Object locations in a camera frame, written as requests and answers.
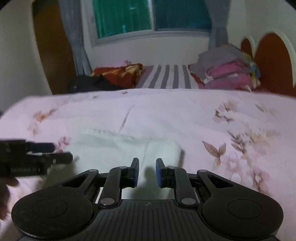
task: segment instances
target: black circular pad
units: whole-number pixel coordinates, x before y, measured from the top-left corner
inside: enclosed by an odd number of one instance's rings
[[[12,209],[19,231],[37,239],[59,239],[83,229],[91,220],[90,201],[76,188],[53,187],[20,199]]]
[[[228,211],[238,218],[252,219],[262,213],[262,207],[255,201],[239,199],[228,204]]]
[[[221,188],[205,202],[202,215],[218,233],[237,239],[263,239],[283,221],[283,210],[272,198],[248,188]]]
[[[38,201],[33,206],[33,212],[41,218],[55,218],[64,214],[68,205],[61,199],[49,198]]]

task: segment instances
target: window frame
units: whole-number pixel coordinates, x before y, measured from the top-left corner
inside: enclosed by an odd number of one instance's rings
[[[93,8],[93,0],[84,0],[84,14],[87,21],[87,27],[89,32],[89,37],[91,41],[91,46],[97,46],[104,43],[121,41],[124,39],[142,39],[142,38],[152,38],[152,37],[174,37],[174,36],[205,36],[210,35],[210,30],[205,29],[163,29],[161,31],[155,30],[155,15],[153,0],[147,0],[149,6],[150,22],[152,29],[140,30],[134,32],[128,32],[123,34],[116,34],[104,38],[98,37],[96,18]]]

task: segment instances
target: striped pillow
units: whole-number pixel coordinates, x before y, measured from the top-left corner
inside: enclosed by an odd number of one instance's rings
[[[198,89],[186,65],[146,66],[136,88]]]

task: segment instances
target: pillow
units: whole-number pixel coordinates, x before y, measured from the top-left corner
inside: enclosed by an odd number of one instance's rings
[[[105,76],[112,84],[123,89],[133,89],[144,72],[142,64],[130,64],[122,67],[96,68],[91,76]]]

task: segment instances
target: folded clothes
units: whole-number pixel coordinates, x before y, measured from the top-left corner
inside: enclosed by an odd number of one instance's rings
[[[250,73],[250,65],[242,62],[240,59],[236,59],[227,64],[215,66],[207,71],[207,75],[214,79],[226,77],[233,73]]]
[[[251,77],[246,73],[232,74],[220,79],[214,79],[211,82],[204,84],[194,74],[191,74],[198,84],[199,89],[221,89],[221,90],[237,90],[237,89],[252,89]]]
[[[240,60],[246,66],[248,62],[238,48],[233,45],[226,45],[210,49],[199,55],[198,62],[190,67],[190,71],[196,74],[201,80],[207,78],[207,71],[213,67]]]

